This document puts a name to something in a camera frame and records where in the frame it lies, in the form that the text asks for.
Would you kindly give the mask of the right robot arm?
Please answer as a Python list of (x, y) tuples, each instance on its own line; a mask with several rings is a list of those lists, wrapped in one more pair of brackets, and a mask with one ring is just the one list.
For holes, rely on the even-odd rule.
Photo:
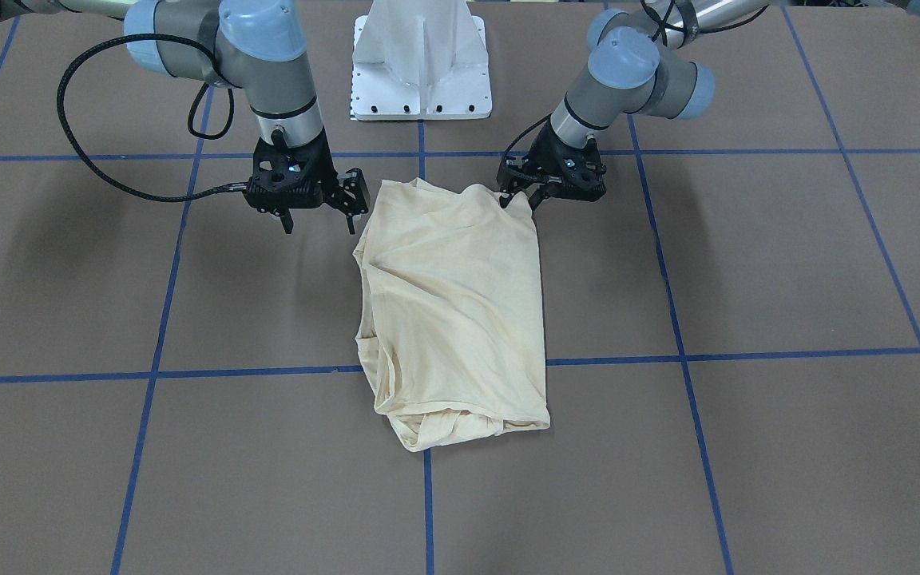
[(292, 1), (0, 1), (0, 22), (23, 14), (98, 14), (123, 23), (123, 33), (88, 48), (67, 66), (56, 89), (56, 114), (80, 161), (97, 177), (139, 199), (140, 192), (102, 171), (77, 142), (65, 112), (65, 96), (78, 69), (92, 56), (120, 46), (143, 69), (200, 81), (194, 98), (241, 90), (258, 121), (252, 174), (186, 194), (181, 201), (240, 193), (248, 206), (277, 219), (286, 233), (291, 213), (329, 206), (342, 212), (349, 233), (369, 212), (370, 196), (359, 169), (337, 172), (311, 75), (307, 40)]

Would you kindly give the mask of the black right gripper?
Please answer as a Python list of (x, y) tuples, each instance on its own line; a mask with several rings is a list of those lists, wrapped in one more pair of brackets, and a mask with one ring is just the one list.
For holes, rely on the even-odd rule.
[[(291, 210), (339, 208), (342, 189), (325, 132), (299, 146), (286, 145), (280, 135), (276, 140), (269, 143), (260, 138), (256, 142), (253, 172), (242, 194), (248, 206), (277, 215), (284, 232), (292, 234), (295, 222)], [(360, 212), (347, 212), (348, 233), (355, 234), (359, 216)]]

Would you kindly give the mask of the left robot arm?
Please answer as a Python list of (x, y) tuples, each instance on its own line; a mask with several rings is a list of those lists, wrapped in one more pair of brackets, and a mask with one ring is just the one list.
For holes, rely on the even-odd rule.
[(587, 45), (529, 150), (503, 154), (501, 206), (598, 200), (619, 156), (920, 160), (920, 1), (643, 1)]

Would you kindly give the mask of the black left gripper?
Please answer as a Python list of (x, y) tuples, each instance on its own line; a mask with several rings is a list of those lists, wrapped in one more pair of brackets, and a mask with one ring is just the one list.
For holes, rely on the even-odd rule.
[[(536, 138), (525, 154), (512, 149), (537, 128)], [(533, 124), (519, 134), (502, 154), (498, 174), (498, 204), (503, 210), (519, 193), (532, 188), (530, 208), (548, 199), (596, 201), (606, 194), (604, 175), (607, 168), (594, 139), (585, 147), (567, 145), (551, 124)]]

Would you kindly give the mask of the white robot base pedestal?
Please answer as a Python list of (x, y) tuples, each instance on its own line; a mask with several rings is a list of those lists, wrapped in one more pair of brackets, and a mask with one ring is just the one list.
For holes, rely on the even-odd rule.
[(353, 25), (356, 121), (468, 121), (493, 112), (486, 23), (466, 1), (374, 1)]

